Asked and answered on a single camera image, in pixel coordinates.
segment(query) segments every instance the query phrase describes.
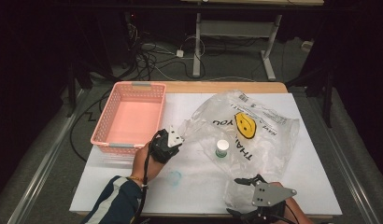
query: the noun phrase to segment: striped sleeve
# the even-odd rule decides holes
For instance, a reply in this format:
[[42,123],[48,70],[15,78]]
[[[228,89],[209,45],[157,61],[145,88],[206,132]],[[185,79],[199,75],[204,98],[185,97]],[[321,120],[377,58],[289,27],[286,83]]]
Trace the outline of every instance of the striped sleeve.
[[129,224],[141,198],[141,189],[126,177],[115,176],[106,185],[92,211],[81,223]]

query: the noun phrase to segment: table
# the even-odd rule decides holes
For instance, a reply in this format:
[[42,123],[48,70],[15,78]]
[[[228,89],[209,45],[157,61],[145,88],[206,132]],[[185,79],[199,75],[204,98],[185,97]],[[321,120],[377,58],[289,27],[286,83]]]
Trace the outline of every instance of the table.
[[[201,5],[201,0],[182,0],[186,2],[196,2]],[[255,5],[297,5],[297,6],[322,6],[323,0],[210,0],[209,3],[237,3],[237,4],[255,4]],[[270,53],[276,40],[277,31],[281,22],[282,15],[276,15],[273,22],[255,22],[255,21],[207,21],[201,19],[201,13],[197,13],[195,48],[193,60],[194,77],[200,76],[201,53],[200,43],[201,35],[221,35],[221,36],[245,36],[245,37],[268,37],[266,50],[261,50],[262,62],[269,81],[275,81],[273,66],[270,62]]]
[[[178,126],[189,118],[193,109],[215,92],[239,89],[262,103],[271,105],[290,118],[299,118],[301,130],[289,162],[287,172],[281,182],[297,189],[296,201],[310,216],[338,216],[340,207],[334,197],[332,187],[319,161],[303,120],[290,93],[281,83],[245,82],[163,82],[167,84],[163,127],[169,124]],[[182,102],[182,97],[194,95],[192,101]],[[98,147],[92,147],[83,175],[78,184],[71,212],[86,214],[95,203],[107,181],[113,175],[129,175],[131,163],[107,162]],[[200,164],[205,169],[199,170]],[[160,174],[149,185],[147,202],[143,215],[149,216],[213,216],[228,217],[226,206],[221,199],[223,193],[223,174],[220,169],[199,150],[179,153],[168,162]]]

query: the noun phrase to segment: white tabletop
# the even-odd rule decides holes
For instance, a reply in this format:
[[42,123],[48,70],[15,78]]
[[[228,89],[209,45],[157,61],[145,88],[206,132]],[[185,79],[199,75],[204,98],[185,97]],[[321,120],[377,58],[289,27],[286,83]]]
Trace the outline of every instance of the white tabletop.
[[[167,93],[162,128],[180,126],[212,93]],[[311,142],[298,107],[290,93],[248,93],[288,118],[300,120],[300,131],[287,170],[280,180],[283,186],[297,190],[294,199],[308,215],[338,216],[341,209],[334,196],[317,152]],[[172,158],[149,182],[144,214],[156,216],[222,216],[228,215],[222,197],[226,181],[218,168],[201,149],[179,148]],[[92,210],[98,196],[114,175],[131,173],[131,161],[108,159],[96,146],[92,147],[78,184],[71,212]]]

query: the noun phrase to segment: plastic bag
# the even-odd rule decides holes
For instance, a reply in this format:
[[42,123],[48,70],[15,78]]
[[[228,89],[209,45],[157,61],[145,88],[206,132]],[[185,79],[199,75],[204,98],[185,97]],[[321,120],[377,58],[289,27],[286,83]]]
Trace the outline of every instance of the plastic bag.
[[[260,174],[273,182],[279,181],[285,172],[299,126],[298,119],[281,116],[242,91],[232,90],[206,100],[191,119],[182,123],[179,132],[185,142],[199,142],[205,154],[229,176],[229,181]],[[219,140],[229,144],[222,158],[218,156]],[[245,191],[244,187],[230,182],[226,186],[227,204],[237,207],[246,203],[245,196],[235,197],[239,195],[235,192]]]

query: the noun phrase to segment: gray carpet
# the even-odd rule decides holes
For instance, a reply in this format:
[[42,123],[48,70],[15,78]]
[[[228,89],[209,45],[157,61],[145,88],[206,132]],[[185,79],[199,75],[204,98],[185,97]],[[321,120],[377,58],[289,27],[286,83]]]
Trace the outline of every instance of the gray carpet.
[[[275,44],[271,61],[277,74],[277,81],[284,82],[298,76],[307,56],[307,53],[300,50],[301,43],[301,40],[295,39],[286,45]],[[240,79],[242,77],[254,81],[267,81],[259,55],[259,50],[264,48],[264,44],[263,40],[258,40],[253,44],[253,48],[231,49],[216,57],[206,55],[203,58],[206,69],[206,75],[203,79],[229,77],[221,80],[246,81]],[[172,52],[177,49],[165,45],[165,43],[163,43],[163,46]],[[192,72],[192,61],[186,61],[185,63],[190,74]],[[119,73],[121,72],[119,65],[114,67],[119,69]],[[191,80],[185,76],[184,67],[180,63],[168,65],[162,68],[161,72],[166,77],[155,70],[150,74],[151,80],[168,80],[167,77],[176,80]],[[84,111],[85,108],[99,100],[109,88],[110,85],[107,82],[95,80],[93,88],[86,93],[85,102],[78,104],[79,111]],[[321,102],[320,98],[307,98],[303,88],[290,88],[290,92],[294,95],[311,140],[319,154],[344,214],[330,220],[315,218],[314,221],[317,223],[321,221],[331,221],[333,223],[383,223],[383,177],[370,158],[336,91],[333,92],[333,109],[331,112],[333,127],[330,130],[322,125],[321,117],[317,114],[317,106],[320,106]],[[64,104],[55,118],[35,140],[17,171],[8,182],[6,189],[0,196],[0,223],[9,221],[37,168],[65,125],[67,109],[67,104]],[[97,105],[89,111],[92,112],[92,116],[82,116],[72,134],[75,148],[84,158],[88,157],[91,150],[90,137],[100,114]],[[341,161],[336,158],[335,150],[333,150],[333,139],[328,136],[328,132],[335,136],[336,143],[346,155],[353,174],[359,181],[358,183],[361,183],[363,192],[366,193],[365,197],[368,199],[373,213],[369,210],[367,215],[364,214],[365,209],[362,207],[364,204],[357,203],[358,200],[355,199],[355,194],[350,190],[353,182],[348,181],[347,172],[342,172]],[[84,161],[72,150],[67,135],[61,144],[58,158],[53,163],[50,175],[45,180],[43,188],[39,191],[36,200],[31,201],[33,206],[28,216],[25,217],[24,223],[79,223],[82,217],[69,212],[69,206],[78,186],[84,164]],[[224,222],[224,220],[217,221],[214,219],[173,218],[166,220],[153,219],[150,223]]]

